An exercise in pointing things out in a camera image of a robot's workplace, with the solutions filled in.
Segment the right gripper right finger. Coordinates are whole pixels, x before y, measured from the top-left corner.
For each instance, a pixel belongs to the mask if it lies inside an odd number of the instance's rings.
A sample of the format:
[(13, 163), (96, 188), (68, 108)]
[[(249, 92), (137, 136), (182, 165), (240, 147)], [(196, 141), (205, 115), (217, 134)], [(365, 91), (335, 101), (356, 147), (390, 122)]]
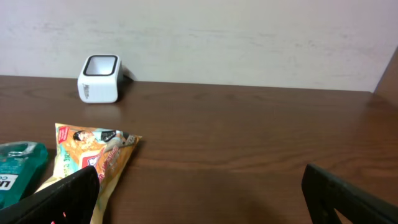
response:
[(340, 212), (352, 223), (397, 223), (397, 207), (308, 164), (302, 192), (313, 223), (340, 223)]

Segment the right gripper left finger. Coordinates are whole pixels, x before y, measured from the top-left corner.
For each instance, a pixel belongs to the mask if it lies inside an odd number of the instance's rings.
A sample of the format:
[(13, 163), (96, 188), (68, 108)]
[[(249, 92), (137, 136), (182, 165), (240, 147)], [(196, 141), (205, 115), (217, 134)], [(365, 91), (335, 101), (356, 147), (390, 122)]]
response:
[(1, 224), (89, 223), (100, 182), (93, 166), (87, 166), (1, 210)]

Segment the yellow snack bag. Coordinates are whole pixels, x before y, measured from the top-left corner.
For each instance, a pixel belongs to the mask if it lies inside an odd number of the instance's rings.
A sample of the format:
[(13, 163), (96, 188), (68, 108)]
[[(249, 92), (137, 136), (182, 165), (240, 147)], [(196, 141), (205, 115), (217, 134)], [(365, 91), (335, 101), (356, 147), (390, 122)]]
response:
[(57, 123), (57, 155), (53, 175), (40, 187), (51, 184), (86, 167), (95, 167), (99, 178), (99, 194), (91, 218), (102, 223), (108, 200), (141, 137), (124, 131), (87, 128)]

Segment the teal mouthwash bottle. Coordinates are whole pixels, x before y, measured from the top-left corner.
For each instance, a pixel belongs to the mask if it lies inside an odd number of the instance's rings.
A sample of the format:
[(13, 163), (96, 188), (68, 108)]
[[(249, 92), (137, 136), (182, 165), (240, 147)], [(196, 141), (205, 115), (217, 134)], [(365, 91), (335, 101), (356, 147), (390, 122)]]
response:
[(47, 164), (44, 144), (18, 141), (1, 144), (1, 208), (31, 194)]

